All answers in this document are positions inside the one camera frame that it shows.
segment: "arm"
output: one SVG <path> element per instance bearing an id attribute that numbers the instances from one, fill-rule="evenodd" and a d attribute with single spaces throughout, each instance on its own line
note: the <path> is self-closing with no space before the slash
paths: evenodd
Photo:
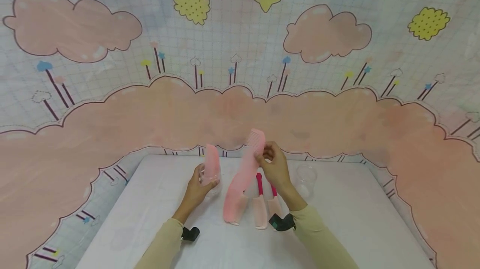
<path id="1" fill-rule="evenodd" d="M 295 188 L 286 189 L 280 195 L 287 198 L 285 202 L 290 202 L 287 205 L 296 225 L 294 233 L 307 248 L 317 268 L 358 269 L 348 251 L 323 224 L 317 210 L 307 205 Z"/>
<path id="2" fill-rule="evenodd" d="M 180 251 L 183 225 L 193 210 L 205 199 L 208 191 L 218 185 L 218 181 L 212 181 L 206 186 L 201 186 L 200 171 L 202 169 L 203 164 L 195 168 L 179 208 L 172 218 L 162 225 L 152 243 L 135 266 L 135 269 L 170 268 L 173 257 Z"/>
<path id="3" fill-rule="evenodd" d="M 157 232 L 135 269 L 168 269 L 175 254 L 180 251 L 183 224 L 170 218 Z"/>
<path id="4" fill-rule="evenodd" d="M 318 269 L 358 269 L 347 250 L 323 224 L 317 211 L 307 205 L 290 181 L 287 159 L 275 142 L 265 144 L 255 156 L 267 180 L 277 188 L 296 225 L 295 234 L 307 248 Z"/>

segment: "cartoon backdrop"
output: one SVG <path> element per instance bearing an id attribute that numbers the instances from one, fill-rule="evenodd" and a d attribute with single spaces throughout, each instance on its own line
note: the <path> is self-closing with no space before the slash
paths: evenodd
<path id="1" fill-rule="evenodd" d="M 2 267 L 75 268 L 143 156 L 255 127 L 368 166 L 437 268 L 480 268 L 480 0 L 0 1 Z"/>

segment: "beige sleeve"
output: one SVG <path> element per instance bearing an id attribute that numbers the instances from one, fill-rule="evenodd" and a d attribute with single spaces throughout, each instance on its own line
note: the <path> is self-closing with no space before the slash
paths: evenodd
<path id="1" fill-rule="evenodd" d="M 290 212 L 297 226 L 295 234 L 307 248 L 318 269 L 358 269 L 343 245 L 335 238 L 312 206 Z"/>
<path id="2" fill-rule="evenodd" d="M 183 224 L 168 219 L 139 260 L 135 269 L 169 269 L 173 257 L 180 251 Z"/>

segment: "pink-handled comb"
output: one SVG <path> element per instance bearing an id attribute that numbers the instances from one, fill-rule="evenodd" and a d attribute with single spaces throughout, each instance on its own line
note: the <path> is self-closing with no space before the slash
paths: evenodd
<path id="1" fill-rule="evenodd" d="M 270 218 L 272 218 L 273 214 L 277 214 L 280 218 L 282 218 L 282 207 L 280 206 L 280 202 L 278 201 L 277 190 L 272 184 L 270 186 L 272 187 L 273 193 L 273 198 L 267 201 Z"/>
<path id="2" fill-rule="evenodd" d="M 262 154 L 264 146 L 265 135 L 263 132 L 252 129 L 247 139 L 247 147 L 242 156 L 239 171 L 233 177 L 225 196 L 223 204 L 225 222 L 239 225 L 248 202 L 248 197 L 243 192 L 249 187 L 258 169 L 258 163 L 253 155 L 255 153 Z"/>
<path id="3" fill-rule="evenodd" d="M 255 228 L 264 230 L 268 226 L 267 208 L 263 200 L 262 174 L 257 173 L 258 197 L 253 199 L 253 216 L 255 216 Z"/>
<path id="4" fill-rule="evenodd" d="M 241 159 L 240 169 L 230 184 L 233 189 L 243 192 L 250 186 L 259 167 L 254 155 L 263 154 L 264 147 L 265 134 L 258 129 L 252 129 L 247 139 L 247 147 Z"/>

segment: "comb teeth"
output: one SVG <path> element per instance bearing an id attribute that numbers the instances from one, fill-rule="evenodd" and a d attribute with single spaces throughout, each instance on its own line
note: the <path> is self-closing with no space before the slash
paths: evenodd
<path id="1" fill-rule="evenodd" d="M 261 142 L 263 136 L 260 130 L 252 129 L 247 138 L 247 146 L 256 147 Z"/>
<path id="2" fill-rule="evenodd" d="M 253 148 L 256 153 L 262 153 L 264 145 L 265 135 L 263 132 L 252 128 L 250 135 L 247 138 L 247 146 Z"/>

